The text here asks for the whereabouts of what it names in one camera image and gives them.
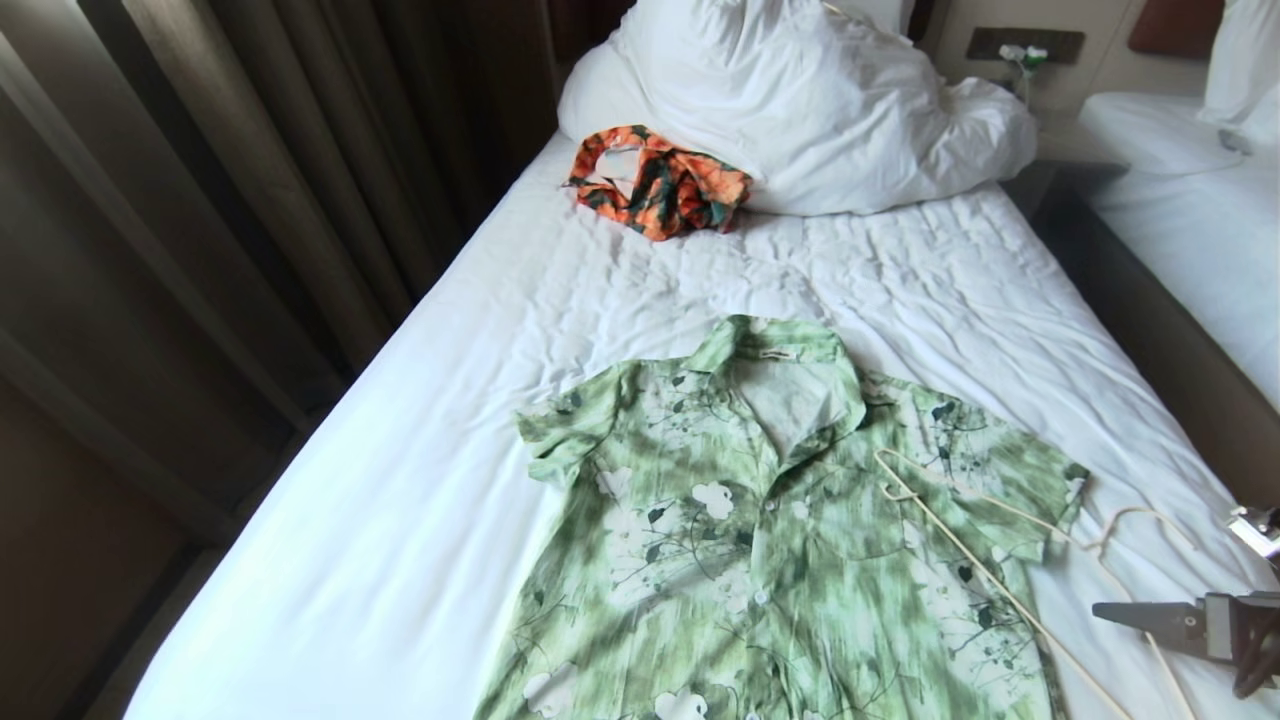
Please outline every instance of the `curtain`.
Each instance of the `curtain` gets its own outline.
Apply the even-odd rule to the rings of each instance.
[[[553,131],[517,6],[0,3],[0,378],[228,542]]]

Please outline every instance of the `wall outlet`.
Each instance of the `wall outlet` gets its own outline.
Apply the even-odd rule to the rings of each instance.
[[[1084,46],[1084,33],[1070,29],[1029,29],[1018,27],[978,27],[969,38],[965,58],[1001,60],[1001,45],[1034,45],[1048,50],[1047,63],[1075,64]]]

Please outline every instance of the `orange floral garment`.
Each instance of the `orange floral garment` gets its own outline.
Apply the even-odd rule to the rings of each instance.
[[[631,149],[639,150],[639,169],[627,197],[614,182],[591,176],[604,152]],[[735,210],[751,195],[751,176],[677,147],[644,126],[607,129],[582,141],[566,184],[577,188],[582,205],[654,242],[698,228],[727,232]]]

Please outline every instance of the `white bed sheet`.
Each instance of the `white bed sheet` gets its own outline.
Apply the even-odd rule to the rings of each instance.
[[[1096,473],[1075,534],[1139,598],[1274,587],[1174,420],[995,186],[873,217],[748,215],[667,243],[573,205],[557,136],[270,492],[152,661],[129,720],[467,719],[561,495],[525,475],[513,409],[628,357],[691,352],[723,315],[836,328],[864,366],[956,393]],[[1036,569],[1041,616],[1134,717],[1175,706],[1092,561]],[[1172,659],[1201,717],[1275,717]],[[1062,664],[1074,717],[1110,714]]]
[[[1280,410],[1280,187],[1188,97],[1094,95],[1080,123],[1133,163],[1085,201]]]

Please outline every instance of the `shirt sleeve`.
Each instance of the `shirt sleeve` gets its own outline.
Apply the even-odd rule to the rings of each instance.
[[[520,437],[534,460],[529,475],[567,489],[582,460],[613,429],[623,365],[616,365],[564,393],[516,413]]]
[[[1041,562],[1046,541],[1070,529],[1089,471],[1056,447],[1021,432],[982,407],[937,392],[915,393],[925,447],[934,473],[925,502],[972,550],[1002,562],[1012,556]],[[942,475],[956,484],[942,482]],[[1028,520],[983,500],[996,498],[1036,518]]]

